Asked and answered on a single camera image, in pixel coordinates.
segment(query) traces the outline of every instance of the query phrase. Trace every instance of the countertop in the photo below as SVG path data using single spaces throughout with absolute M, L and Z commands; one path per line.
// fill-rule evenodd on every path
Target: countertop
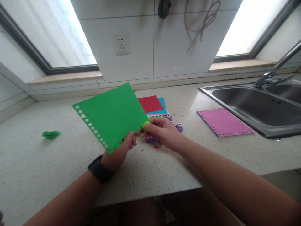
M 254 81 L 211 82 L 136 91 L 137 97 L 164 97 L 183 134 L 210 150 L 264 175 L 301 167 L 301 136 L 279 140 L 259 134 L 217 138 L 197 110 L 220 108 L 197 87 Z M 77 97 L 37 102 L 0 124 L 0 210 L 6 225 L 21 225 L 62 192 L 104 148 L 73 110 Z M 58 130 L 54 140 L 40 135 Z M 96 205 L 108 205 L 201 187 L 185 161 L 142 135 L 120 170 L 104 188 Z

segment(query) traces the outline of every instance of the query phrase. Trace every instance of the blue paper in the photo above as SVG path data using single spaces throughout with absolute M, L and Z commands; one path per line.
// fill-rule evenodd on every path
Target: blue paper
M 164 110 L 148 112 L 148 113 L 146 113 L 147 115 L 158 115 L 158 114 L 166 115 L 167 114 L 164 98 L 160 97 L 160 98 L 158 98 L 158 100 L 160 101 L 160 103 L 161 103 L 162 107 L 164 108 Z

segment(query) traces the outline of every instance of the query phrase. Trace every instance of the wall socket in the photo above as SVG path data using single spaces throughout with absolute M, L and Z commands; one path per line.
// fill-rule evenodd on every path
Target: wall socket
M 115 34 L 111 37 L 116 55 L 128 55 L 131 53 L 129 35 L 127 33 Z

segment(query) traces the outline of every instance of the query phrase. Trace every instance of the right hand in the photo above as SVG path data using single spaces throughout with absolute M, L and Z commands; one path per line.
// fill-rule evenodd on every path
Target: right hand
M 145 125 L 145 129 L 148 132 L 145 132 L 144 136 L 147 140 L 153 135 L 168 149 L 176 152 L 183 147 L 184 141 L 187 138 L 176 129 L 169 119 L 152 117 L 150 118 L 150 122 L 152 124 Z

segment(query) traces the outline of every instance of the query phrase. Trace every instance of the purple craft punch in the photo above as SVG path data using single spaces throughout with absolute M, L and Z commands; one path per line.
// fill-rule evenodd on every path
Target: purple craft punch
M 172 121 L 172 116 L 170 114 L 166 115 L 165 118 L 168 118 L 170 121 Z
M 149 140 L 145 137 L 145 142 L 146 142 L 146 143 L 153 143 L 154 140 L 155 140 L 155 139 L 154 139 L 154 136 L 152 136 L 152 135 L 150 136 L 150 139 L 149 139 Z
M 177 130 L 178 130 L 180 133 L 183 132 L 183 125 L 182 125 L 181 123 L 178 123 L 178 124 L 176 125 L 176 128 L 177 128 Z

